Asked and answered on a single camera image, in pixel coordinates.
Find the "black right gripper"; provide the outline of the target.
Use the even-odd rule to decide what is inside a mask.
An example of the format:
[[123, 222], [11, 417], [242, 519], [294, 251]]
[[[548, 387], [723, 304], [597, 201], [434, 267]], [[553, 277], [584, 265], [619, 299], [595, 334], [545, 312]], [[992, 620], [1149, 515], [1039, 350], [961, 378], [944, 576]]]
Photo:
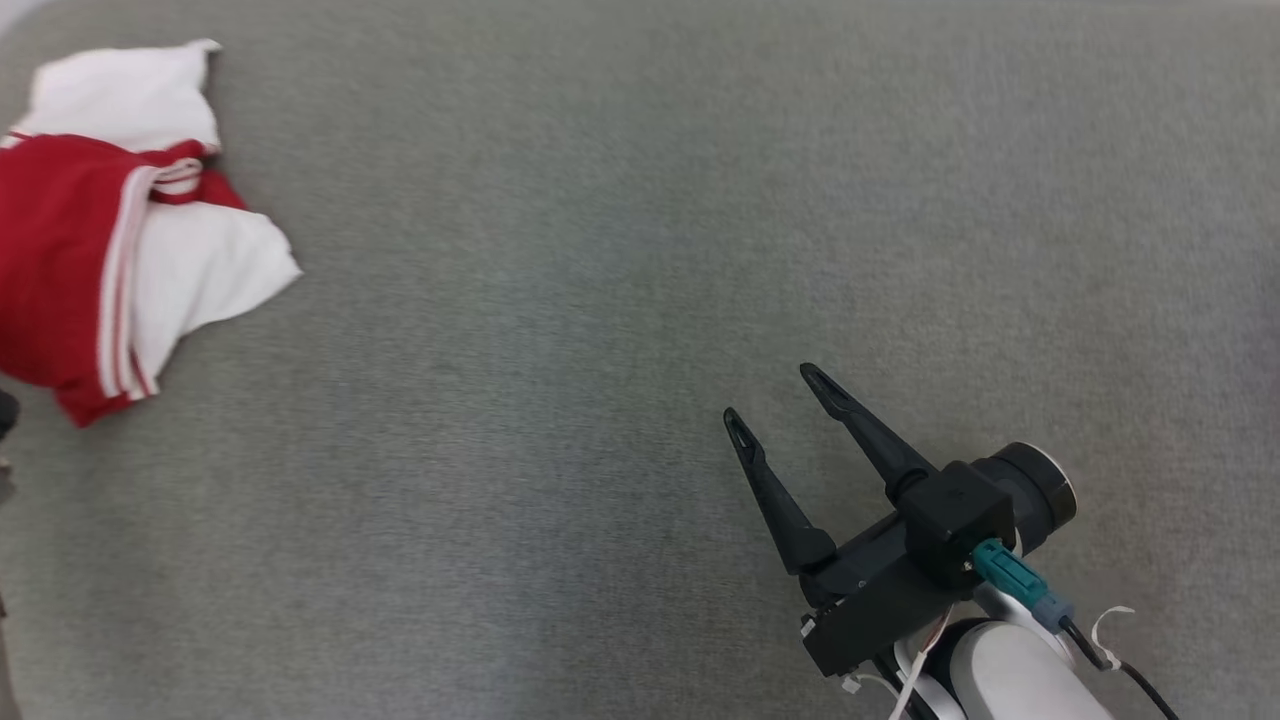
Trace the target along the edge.
[[[818, 365], [801, 364], [800, 375], [861, 448], [890, 501], [938, 473]], [[765, 448], [733, 407], [724, 410], [724, 429], [783, 569], [800, 575], [801, 592], [814, 610], [803, 646], [823, 676], [850, 673], [969, 598], [966, 573], [956, 583], [938, 583], [914, 562], [899, 518], [882, 519], [836, 550], [776, 475]]]

